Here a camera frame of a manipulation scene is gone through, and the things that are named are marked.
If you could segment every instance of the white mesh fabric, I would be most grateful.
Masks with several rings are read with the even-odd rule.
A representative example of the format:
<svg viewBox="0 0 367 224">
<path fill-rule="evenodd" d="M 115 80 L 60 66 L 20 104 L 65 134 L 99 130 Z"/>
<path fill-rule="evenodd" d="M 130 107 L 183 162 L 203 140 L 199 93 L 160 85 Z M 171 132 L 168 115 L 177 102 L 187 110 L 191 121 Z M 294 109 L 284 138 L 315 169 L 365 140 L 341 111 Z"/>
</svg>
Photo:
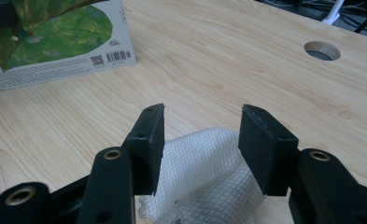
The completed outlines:
<svg viewBox="0 0 367 224">
<path fill-rule="evenodd" d="M 165 144 L 156 196 L 139 198 L 139 215 L 155 223 L 251 223 L 263 200 L 238 133 L 215 128 Z"/>
</svg>

